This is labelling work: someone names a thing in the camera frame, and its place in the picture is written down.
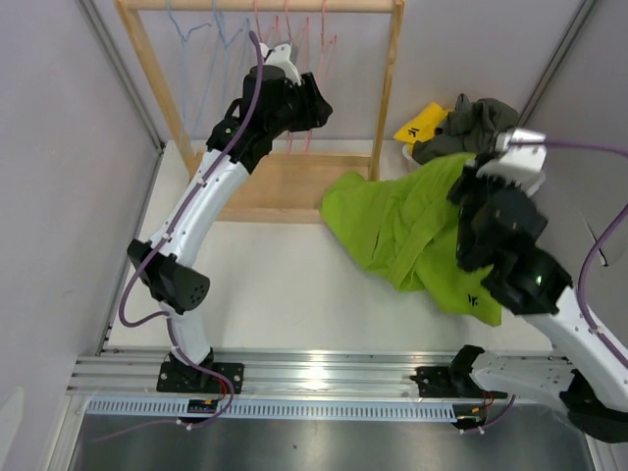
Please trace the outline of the pink wire hanger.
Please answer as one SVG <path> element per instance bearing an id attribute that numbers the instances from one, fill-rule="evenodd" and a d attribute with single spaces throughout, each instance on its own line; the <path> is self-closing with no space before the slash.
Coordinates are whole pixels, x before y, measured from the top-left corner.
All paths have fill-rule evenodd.
<path id="1" fill-rule="evenodd" d="M 277 44 L 282 36 L 279 16 L 277 14 L 271 15 L 270 13 L 262 13 L 260 11 L 261 2 L 259 0 L 253 1 L 253 7 L 258 38 L 268 46 Z"/>
<path id="2" fill-rule="evenodd" d="M 284 3 L 284 16 L 288 32 L 288 40 L 292 46 L 293 58 L 291 60 L 296 65 L 298 63 L 297 49 L 303 44 L 303 40 L 307 39 L 309 35 L 309 18 L 306 18 L 301 26 L 293 26 L 290 22 L 288 8 L 289 1 L 286 0 Z"/>
<path id="3" fill-rule="evenodd" d="M 328 1 L 322 0 L 320 20 L 320 53 L 316 72 L 316 81 L 320 91 L 325 89 L 325 85 L 330 74 L 332 58 L 338 42 L 338 37 L 335 34 L 327 34 L 327 15 Z"/>

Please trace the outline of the dark olive shorts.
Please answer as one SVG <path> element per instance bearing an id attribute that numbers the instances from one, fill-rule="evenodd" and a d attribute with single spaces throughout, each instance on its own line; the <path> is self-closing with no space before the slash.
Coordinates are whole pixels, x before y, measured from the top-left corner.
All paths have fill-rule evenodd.
<path id="1" fill-rule="evenodd" d="M 440 119 L 435 135 L 412 145 L 410 158 L 425 165 L 436 158 L 455 153 L 483 153 L 491 150 L 497 136 L 514 128 L 519 113 L 495 98 L 471 102 L 464 93 L 458 95 L 453 111 Z"/>

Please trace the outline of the lime green shorts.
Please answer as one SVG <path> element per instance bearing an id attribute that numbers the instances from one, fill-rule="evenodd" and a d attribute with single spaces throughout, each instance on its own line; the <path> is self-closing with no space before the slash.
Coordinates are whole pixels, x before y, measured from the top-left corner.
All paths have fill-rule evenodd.
<path id="1" fill-rule="evenodd" d="M 363 271 L 401 292 L 425 291 L 446 314 L 498 327 L 502 307 L 481 285 L 489 269 L 467 273 L 457 265 L 459 209 L 447 199 L 473 157 L 446 155 L 396 180 L 347 172 L 324 193 L 320 214 Z"/>

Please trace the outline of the yellow shorts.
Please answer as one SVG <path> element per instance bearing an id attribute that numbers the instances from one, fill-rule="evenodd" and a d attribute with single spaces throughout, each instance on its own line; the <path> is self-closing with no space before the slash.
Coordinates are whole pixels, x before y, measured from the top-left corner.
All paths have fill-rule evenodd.
<path id="1" fill-rule="evenodd" d="M 403 125 L 394 134 L 393 139 L 408 144 L 428 141 L 436 135 L 436 129 L 448 113 L 449 111 L 438 103 L 429 103 L 414 118 Z"/>

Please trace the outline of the light blue wire hanger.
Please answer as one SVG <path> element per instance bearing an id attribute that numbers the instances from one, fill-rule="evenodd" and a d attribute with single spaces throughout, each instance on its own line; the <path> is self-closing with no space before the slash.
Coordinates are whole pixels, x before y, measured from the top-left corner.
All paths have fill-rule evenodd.
<path id="1" fill-rule="evenodd" d="M 192 122 L 191 134 L 200 137 L 207 133 L 209 119 L 220 113 L 231 96 L 229 81 L 236 63 L 236 49 L 245 42 L 250 30 L 250 21 L 243 18 L 229 18 L 229 14 L 218 9 L 218 2 L 212 1 L 212 21 L 210 22 L 211 56 L 201 88 L 201 99 Z"/>
<path id="2" fill-rule="evenodd" d="M 181 116 L 183 119 L 183 130 L 181 131 L 181 133 L 185 131 L 188 135 L 187 140 L 191 141 L 191 139 L 196 134 L 196 130 L 202 118 L 202 108 L 206 100 L 207 89 L 211 84 L 213 59 L 210 60 L 209 64 L 209 78 L 205 81 L 204 91 L 202 93 L 201 99 L 199 102 L 197 102 L 197 96 L 192 90 L 192 78 L 190 75 L 189 66 L 193 63 L 193 60 L 188 58 L 188 50 L 190 49 L 188 44 L 190 43 L 190 41 L 198 42 L 200 40 L 204 40 L 206 36 L 211 37 L 214 24 L 212 22 L 205 22 L 185 29 L 181 27 L 180 23 L 178 22 L 177 16 L 174 13 L 172 6 L 173 4 L 171 1 L 166 2 L 166 11 L 168 14 L 168 18 L 175 28 L 181 49 L 179 56 L 180 108 Z"/>

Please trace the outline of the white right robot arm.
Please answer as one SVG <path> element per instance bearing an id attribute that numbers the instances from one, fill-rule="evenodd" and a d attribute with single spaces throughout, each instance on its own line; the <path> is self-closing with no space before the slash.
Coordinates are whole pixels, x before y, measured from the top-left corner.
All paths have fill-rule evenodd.
<path id="1" fill-rule="evenodd" d="M 544 334 L 555 360 L 505 356 L 465 344 L 432 381 L 413 377 L 426 397 L 527 397 L 563 414 L 607 444 L 627 441 L 627 349 L 605 329 L 554 256 L 537 241 L 548 219 L 532 200 L 544 179 L 541 161 L 450 155 L 415 178 L 453 211 L 453 261 L 513 315 Z"/>

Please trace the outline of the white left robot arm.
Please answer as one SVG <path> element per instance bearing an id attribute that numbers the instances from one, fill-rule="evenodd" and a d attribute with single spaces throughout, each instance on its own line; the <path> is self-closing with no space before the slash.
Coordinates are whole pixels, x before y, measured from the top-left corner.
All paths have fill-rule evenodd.
<path id="1" fill-rule="evenodd" d="M 196 313 L 210 281 L 193 265 L 219 213 L 270 154 L 274 140 L 286 131 L 318 129 L 332 112 L 313 74 L 292 80 L 276 66 L 252 68 L 241 96 L 213 128 L 198 170 L 166 222 L 150 239 L 130 242 L 134 272 L 127 287 L 142 282 L 148 288 L 172 344 L 160 367 L 158 392 L 240 393 L 243 368 L 215 364 Z"/>

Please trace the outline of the white plastic basket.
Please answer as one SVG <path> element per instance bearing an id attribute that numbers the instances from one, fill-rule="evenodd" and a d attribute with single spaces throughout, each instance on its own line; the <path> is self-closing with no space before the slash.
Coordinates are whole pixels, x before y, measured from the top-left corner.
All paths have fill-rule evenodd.
<path id="1" fill-rule="evenodd" d="M 407 161 L 407 168 L 410 171 L 414 171 L 421 168 L 422 165 L 411 156 L 410 149 L 410 144 L 404 144 L 401 148 L 401 153 Z M 520 187 L 525 191 L 528 196 L 532 196 L 545 182 L 545 179 L 545 172 L 542 170 L 542 168 L 539 168 L 538 172 L 535 175 L 530 176 L 524 181 L 520 182 Z"/>

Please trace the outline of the wooden clothes rack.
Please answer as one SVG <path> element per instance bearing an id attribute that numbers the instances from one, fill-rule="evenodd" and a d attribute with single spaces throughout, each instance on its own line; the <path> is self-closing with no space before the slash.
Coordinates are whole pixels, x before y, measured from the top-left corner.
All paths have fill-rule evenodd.
<path id="1" fill-rule="evenodd" d="M 401 1 L 119 1 L 116 4 L 137 59 L 146 75 L 188 173 L 198 170 L 202 153 L 192 149 L 183 124 L 183 104 L 175 100 L 163 74 L 143 11 L 233 11 L 259 15 L 272 12 L 387 14 L 390 17 L 387 61 L 377 127 L 369 154 L 309 151 L 306 146 L 275 151 L 266 157 L 251 181 L 235 193 L 220 214 L 223 221 L 261 223 L 317 223 L 324 191 L 341 174 L 355 171 L 374 181 L 380 176 L 380 157 L 393 85 L 393 74 L 404 4 Z"/>

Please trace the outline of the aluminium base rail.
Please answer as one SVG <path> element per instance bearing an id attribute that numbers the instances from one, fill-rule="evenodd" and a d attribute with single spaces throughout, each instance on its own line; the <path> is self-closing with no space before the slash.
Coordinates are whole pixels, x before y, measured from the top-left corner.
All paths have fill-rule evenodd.
<path id="1" fill-rule="evenodd" d="M 106 350 L 75 364 L 67 392 L 201 398 L 453 401 L 505 400 L 504 386 L 465 386 L 449 373 L 450 353 L 218 349 L 211 374 L 161 349 Z"/>

